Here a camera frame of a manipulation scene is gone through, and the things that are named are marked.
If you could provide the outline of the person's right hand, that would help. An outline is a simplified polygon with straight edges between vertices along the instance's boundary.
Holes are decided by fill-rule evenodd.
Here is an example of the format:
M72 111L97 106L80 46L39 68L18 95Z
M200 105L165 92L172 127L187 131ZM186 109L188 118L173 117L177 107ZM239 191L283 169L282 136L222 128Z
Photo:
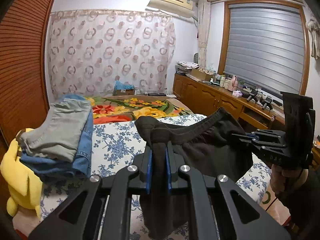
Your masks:
M308 169L285 170L278 165L271 167L271 189L275 194L289 192L301 187L308 178Z

